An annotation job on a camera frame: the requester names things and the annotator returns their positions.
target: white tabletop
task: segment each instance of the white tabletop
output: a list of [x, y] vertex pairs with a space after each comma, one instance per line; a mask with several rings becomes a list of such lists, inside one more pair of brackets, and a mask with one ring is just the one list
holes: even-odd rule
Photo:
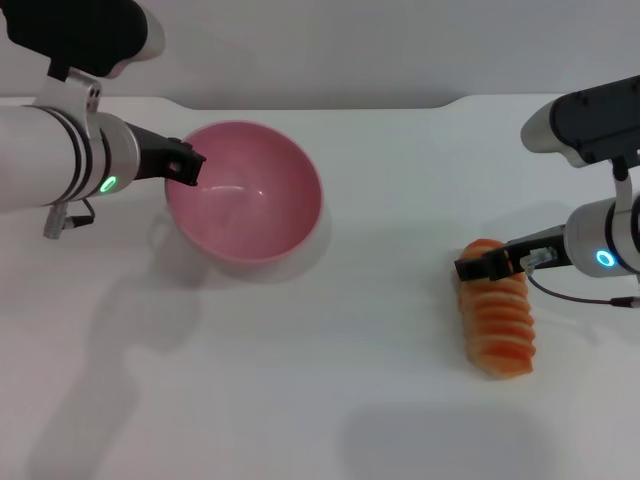
[[[459, 250], [613, 195], [605, 165], [520, 145], [551, 98], [300, 112], [105, 99], [163, 135], [223, 119], [283, 131], [320, 171], [325, 216], [296, 257], [258, 272], [194, 251], [159, 180], [96, 200], [96, 225], [59, 241], [41, 236], [45, 209], [1, 217], [0, 478], [638, 478], [636, 312], [532, 291], [532, 375], [491, 381], [463, 352]], [[636, 291], [572, 267], [539, 280]]]

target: cable connector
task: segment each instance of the cable connector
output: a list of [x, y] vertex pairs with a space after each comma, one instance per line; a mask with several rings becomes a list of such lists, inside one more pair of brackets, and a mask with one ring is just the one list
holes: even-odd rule
[[92, 225], [94, 220], [95, 218], [91, 215], [74, 215], [67, 217], [64, 221], [64, 230]]
[[547, 262], [553, 262], [558, 259], [558, 252], [555, 248], [535, 248], [531, 250], [529, 255], [520, 259], [520, 266], [524, 270], [527, 277], [533, 275], [533, 271], [539, 266]]
[[640, 307], [640, 297], [616, 297], [609, 300], [609, 305], [613, 307], [638, 308]]

